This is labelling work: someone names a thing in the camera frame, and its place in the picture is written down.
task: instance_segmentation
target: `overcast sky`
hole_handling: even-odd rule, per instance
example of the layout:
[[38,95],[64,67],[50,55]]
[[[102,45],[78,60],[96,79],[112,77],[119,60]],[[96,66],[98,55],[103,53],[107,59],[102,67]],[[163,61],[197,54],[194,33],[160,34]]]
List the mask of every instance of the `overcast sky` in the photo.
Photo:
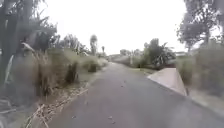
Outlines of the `overcast sky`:
[[143,49],[144,43],[159,38],[181,51],[176,28],[183,18],[183,0],[46,0],[44,15],[58,23],[62,36],[71,33],[89,47],[92,34],[99,49],[107,54],[120,49]]

